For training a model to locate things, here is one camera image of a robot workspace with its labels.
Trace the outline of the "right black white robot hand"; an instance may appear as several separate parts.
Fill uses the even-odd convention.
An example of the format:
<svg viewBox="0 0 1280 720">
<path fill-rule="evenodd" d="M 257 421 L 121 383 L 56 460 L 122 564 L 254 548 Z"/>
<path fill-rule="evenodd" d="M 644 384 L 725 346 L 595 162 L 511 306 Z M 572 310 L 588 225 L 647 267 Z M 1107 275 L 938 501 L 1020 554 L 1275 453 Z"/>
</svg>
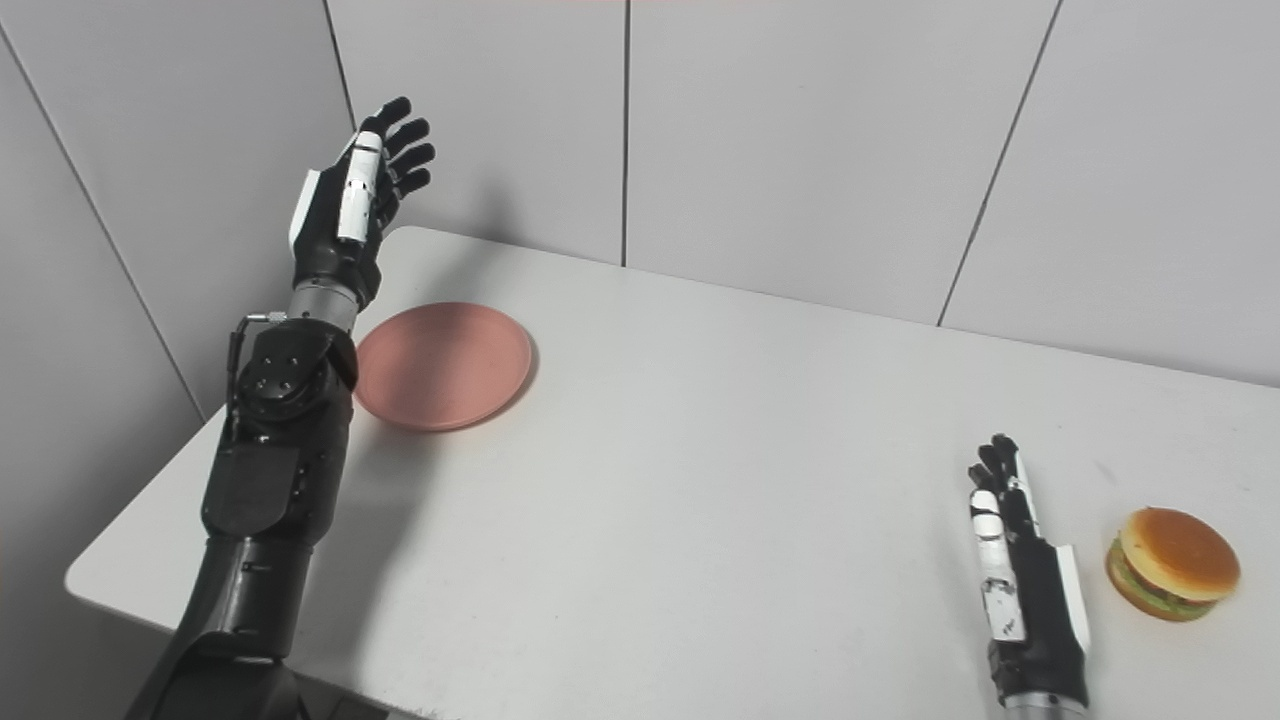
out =
<svg viewBox="0 0 1280 720">
<path fill-rule="evenodd" d="M 1006 719 L 1089 719 L 1091 650 L 1075 553 L 1042 533 L 1015 441 L 995 434 L 968 470 L 989 675 Z"/>
</svg>

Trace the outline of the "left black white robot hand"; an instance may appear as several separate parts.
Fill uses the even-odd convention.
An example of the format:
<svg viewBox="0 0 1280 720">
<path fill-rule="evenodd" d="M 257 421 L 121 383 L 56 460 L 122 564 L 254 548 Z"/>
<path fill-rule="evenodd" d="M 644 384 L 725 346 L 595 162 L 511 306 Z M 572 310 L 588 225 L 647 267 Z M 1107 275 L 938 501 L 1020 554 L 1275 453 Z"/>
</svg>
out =
<svg viewBox="0 0 1280 720">
<path fill-rule="evenodd" d="M 430 124 L 399 96 L 366 117 L 335 161 L 308 170 L 291 219 L 293 286 L 320 282 L 365 309 L 381 283 L 378 254 L 402 201 L 431 182 Z"/>
</svg>

